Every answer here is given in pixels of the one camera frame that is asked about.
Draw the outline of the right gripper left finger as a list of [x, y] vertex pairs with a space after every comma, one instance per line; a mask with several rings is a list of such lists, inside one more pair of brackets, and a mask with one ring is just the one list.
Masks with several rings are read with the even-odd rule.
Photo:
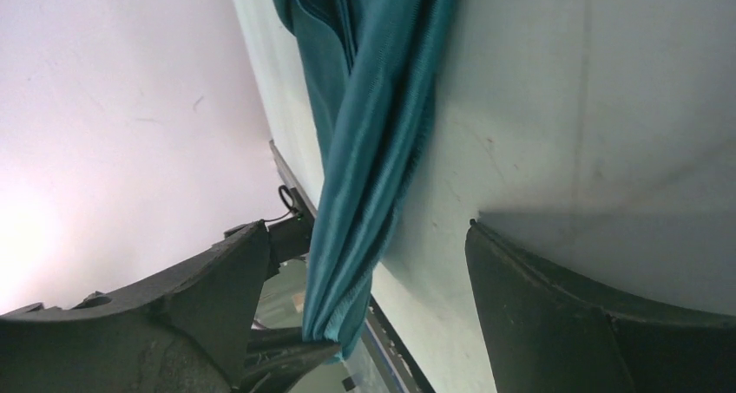
[[246, 375], [266, 279], [262, 222], [131, 285], [63, 309], [35, 303], [1, 317], [4, 392], [229, 391]]

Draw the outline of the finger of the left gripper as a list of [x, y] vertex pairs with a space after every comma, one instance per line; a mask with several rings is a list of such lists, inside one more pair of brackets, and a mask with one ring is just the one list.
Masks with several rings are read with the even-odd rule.
[[299, 327], [253, 330], [238, 391], [287, 393], [339, 351], [331, 340], [305, 341]]

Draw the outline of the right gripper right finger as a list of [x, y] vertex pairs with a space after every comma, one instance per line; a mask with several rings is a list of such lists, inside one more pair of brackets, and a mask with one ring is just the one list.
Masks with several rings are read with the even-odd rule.
[[734, 391], [734, 317], [617, 290], [476, 220], [464, 251], [498, 391]]

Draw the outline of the teal satin napkin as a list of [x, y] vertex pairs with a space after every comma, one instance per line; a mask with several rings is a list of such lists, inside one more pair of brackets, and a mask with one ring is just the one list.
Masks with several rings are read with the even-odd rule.
[[415, 173], [434, 125], [437, 72], [457, 0], [273, 5], [298, 45], [324, 180], [337, 171], [338, 154], [375, 161], [414, 152]]

